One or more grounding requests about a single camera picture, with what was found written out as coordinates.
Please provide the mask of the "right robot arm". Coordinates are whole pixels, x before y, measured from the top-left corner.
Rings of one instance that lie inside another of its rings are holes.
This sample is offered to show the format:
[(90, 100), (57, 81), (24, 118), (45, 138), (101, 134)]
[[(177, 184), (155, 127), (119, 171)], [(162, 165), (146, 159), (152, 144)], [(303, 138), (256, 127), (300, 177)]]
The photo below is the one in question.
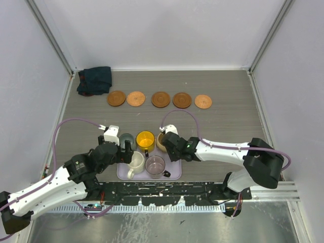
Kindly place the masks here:
[(242, 167), (229, 172), (221, 186), (227, 199), (237, 199), (240, 192), (252, 186), (276, 189), (284, 158), (265, 141), (253, 138), (249, 143), (226, 144), (198, 137), (188, 140), (167, 132), (161, 139), (171, 161), (219, 161)]

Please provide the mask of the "woven rattan coaster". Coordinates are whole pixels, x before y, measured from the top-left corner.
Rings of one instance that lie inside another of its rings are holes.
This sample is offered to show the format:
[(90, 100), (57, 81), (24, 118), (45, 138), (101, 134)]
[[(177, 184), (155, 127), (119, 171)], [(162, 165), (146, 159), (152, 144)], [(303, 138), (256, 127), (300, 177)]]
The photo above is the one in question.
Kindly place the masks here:
[(207, 95), (197, 95), (194, 103), (200, 109), (208, 109), (212, 106), (212, 100)]
[(133, 107), (141, 106), (145, 102), (145, 95), (140, 91), (134, 91), (128, 94), (127, 103)]

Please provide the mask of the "brown wooden coaster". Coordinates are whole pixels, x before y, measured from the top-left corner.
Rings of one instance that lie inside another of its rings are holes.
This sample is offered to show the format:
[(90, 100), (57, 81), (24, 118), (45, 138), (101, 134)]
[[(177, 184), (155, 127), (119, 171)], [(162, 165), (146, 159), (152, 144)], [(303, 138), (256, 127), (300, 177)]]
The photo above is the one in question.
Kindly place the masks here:
[(170, 100), (170, 95), (166, 92), (156, 92), (151, 97), (151, 103), (157, 108), (167, 107)]
[(107, 103), (113, 107), (121, 106), (122, 104), (124, 104), (125, 100), (126, 95), (122, 91), (112, 91), (107, 96)]
[(192, 104), (192, 98), (189, 94), (180, 92), (173, 96), (173, 104), (180, 109), (188, 108)]

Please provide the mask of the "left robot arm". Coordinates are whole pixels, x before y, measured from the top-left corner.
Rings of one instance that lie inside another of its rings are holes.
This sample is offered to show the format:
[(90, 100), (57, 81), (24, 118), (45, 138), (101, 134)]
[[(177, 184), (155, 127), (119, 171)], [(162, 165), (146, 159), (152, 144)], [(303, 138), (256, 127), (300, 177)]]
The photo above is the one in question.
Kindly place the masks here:
[(133, 149), (114, 142), (103, 142), (89, 152), (73, 156), (53, 174), (15, 193), (1, 192), (1, 219), (6, 234), (26, 228), (47, 211), (75, 200), (97, 200), (102, 186), (97, 175), (108, 166), (129, 164)]

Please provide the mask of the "beige ceramic mug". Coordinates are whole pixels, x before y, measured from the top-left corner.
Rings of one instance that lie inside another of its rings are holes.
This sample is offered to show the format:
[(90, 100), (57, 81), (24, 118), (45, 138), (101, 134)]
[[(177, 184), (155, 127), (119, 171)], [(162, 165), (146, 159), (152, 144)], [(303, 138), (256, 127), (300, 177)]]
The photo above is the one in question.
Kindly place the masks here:
[(160, 134), (157, 136), (157, 138), (156, 138), (156, 146), (157, 146), (157, 148), (158, 148), (161, 152), (163, 152), (163, 153), (167, 153), (166, 148), (165, 148), (165, 147), (162, 145), (162, 143), (161, 143), (161, 140), (162, 140), (163, 136), (164, 136), (163, 133), (160, 133)]

